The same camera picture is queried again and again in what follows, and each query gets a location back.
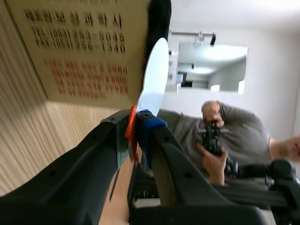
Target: mirror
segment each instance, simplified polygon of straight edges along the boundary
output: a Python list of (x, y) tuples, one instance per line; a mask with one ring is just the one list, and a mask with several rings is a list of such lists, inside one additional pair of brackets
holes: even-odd
[(182, 88), (243, 94), (248, 48), (180, 43), (176, 80)]

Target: gray shirt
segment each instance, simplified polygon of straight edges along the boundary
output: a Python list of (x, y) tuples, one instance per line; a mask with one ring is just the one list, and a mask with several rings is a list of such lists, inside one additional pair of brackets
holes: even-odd
[[(269, 163), (270, 138), (261, 120), (254, 113), (246, 110), (223, 103), (220, 103), (220, 106), (224, 128), (227, 128), (229, 132), (220, 135), (218, 145), (223, 146), (228, 151), (228, 155), (233, 160), (237, 160), (239, 165)], [(201, 128), (204, 128), (202, 118), (182, 114), (173, 134), (193, 164), (208, 177), (202, 165), (202, 154), (196, 147), (197, 143), (202, 143), (202, 133), (199, 132)], [(230, 180), (226, 178), (225, 183), (259, 189), (266, 188), (264, 180), (260, 179)]]

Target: screw hole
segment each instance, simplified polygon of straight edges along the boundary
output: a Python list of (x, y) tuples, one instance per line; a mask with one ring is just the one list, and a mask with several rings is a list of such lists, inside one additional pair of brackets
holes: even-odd
[(49, 177), (54, 177), (55, 175), (56, 175), (56, 171), (55, 170), (50, 171)]
[(185, 178), (188, 178), (188, 179), (191, 179), (191, 178), (193, 177), (193, 175), (192, 175), (190, 172), (186, 172), (186, 173), (184, 174), (184, 177), (185, 177)]

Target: ceiling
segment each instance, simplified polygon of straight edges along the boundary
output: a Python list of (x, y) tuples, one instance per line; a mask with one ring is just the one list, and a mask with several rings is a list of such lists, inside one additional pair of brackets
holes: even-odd
[(300, 33), (300, 0), (172, 0), (174, 24)]
[(248, 48), (241, 46), (202, 45), (200, 47), (195, 46), (194, 43), (180, 43), (178, 71), (209, 75), (238, 61), (246, 60), (247, 54)]

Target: blue clamp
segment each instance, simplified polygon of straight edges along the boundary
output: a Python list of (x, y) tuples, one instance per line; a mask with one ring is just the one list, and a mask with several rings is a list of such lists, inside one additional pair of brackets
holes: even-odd
[(135, 136), (137, 138), (137, 141), (142, 149), (143, 156), (145, 157), (147, 167), (151, 169), (151, 154), (150, 154), (150, 146), (149, 146), (149, 131), (152, 128), (157, 128), (160, 126), (167, 126), (167, 123), (162, 121), (160, 118), (151, 118), (149, 119), (141, 119), (139, 117), (140, 113), (149, 113), (152, 115), (152, 113), (149, 110), (142, 110), (137, 114), (136, 118), (136, 124), (135, 124)]

